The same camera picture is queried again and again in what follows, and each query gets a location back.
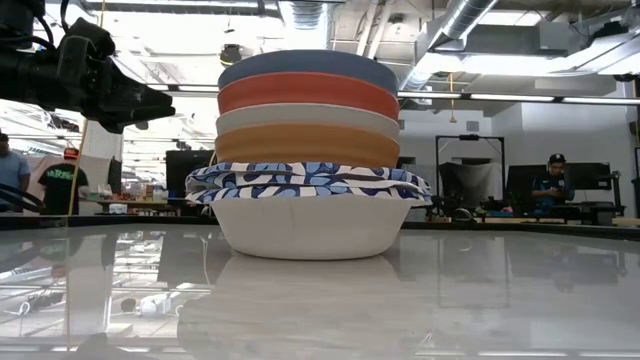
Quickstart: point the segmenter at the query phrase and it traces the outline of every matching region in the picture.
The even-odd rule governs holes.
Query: black t-shirt
[[[45,209],[44,215],[67,215],[69,213],[69,200],[71,198],[71,184],[75,165],[57,164],[51,165],[40,176],[38,183],[46,186],[44,194]],[[78,169],[78,179],[76,180],[76,194],[73,200],[73,215],[78,215],[78,188],[89,186],[87,174]]]

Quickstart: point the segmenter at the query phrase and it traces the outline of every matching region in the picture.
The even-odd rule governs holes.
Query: white wall
[[[455,111],[457,123],[451,123],[451,111],[438,114],[431,111],[401,111],[400,119],[405,121],[404,130],[400,130],[400,156],[415,157],[417,164],[435,165],[436,135],[468,134],[467,121],[479,121],[479,135],[491,135],[491,118],[485,118],[482,111]],[[440,140],[440,146],[446,140]],[[454,157],[500,159],[500,155],[486,142],[452,141],[440,153],[440,163]]]
[[[622,87],[609,96],[624,97]],[[635,216],[634,143],[627,125],[633,112],[623,106],[517,104],[493,117],[492,131],[506,137],[507,165],[545,164],[554,153],[569,162],[610,163],[622,173],[626,214]],[[613,192],[577,192],[575,201],[584,200],[613,201]]]

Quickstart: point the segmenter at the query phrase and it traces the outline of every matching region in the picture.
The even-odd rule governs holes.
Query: blue plate
[[[396,75],[369,58],[331,50],[275,51],[244,59],[228,67],[218,79],[222,90],[249,76],[277,72],[319,72],[348,76],[379,86],[393,96],[398,94]]]

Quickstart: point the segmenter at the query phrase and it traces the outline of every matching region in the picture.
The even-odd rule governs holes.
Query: blue shirt
[[[544,191],[551,188],[558,189],[559,191],[564,193],[565,197],[556,198],[552,196],[543,196],[538,198],[537,203],[540,210],[548,211],[555,205],[564,204],[566,200],[573,200],[574,191],[565,181],[564,175],[551,176],[551,174],[546,173],[545,175],[538,176],[533,183],[533,190]]]
[[[29,164],[22,155],[9,152],[5,157],[0,156],[0,184],[20,189],[20,177],[29,174]]]

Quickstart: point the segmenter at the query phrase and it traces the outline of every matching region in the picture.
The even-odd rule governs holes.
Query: red plate
[[[323,73],[271,73],[227,85],[218,94],[220,114],[247,106],[314,103],[349,106],[398,119],[398,100],[383,88],[346,76]]]

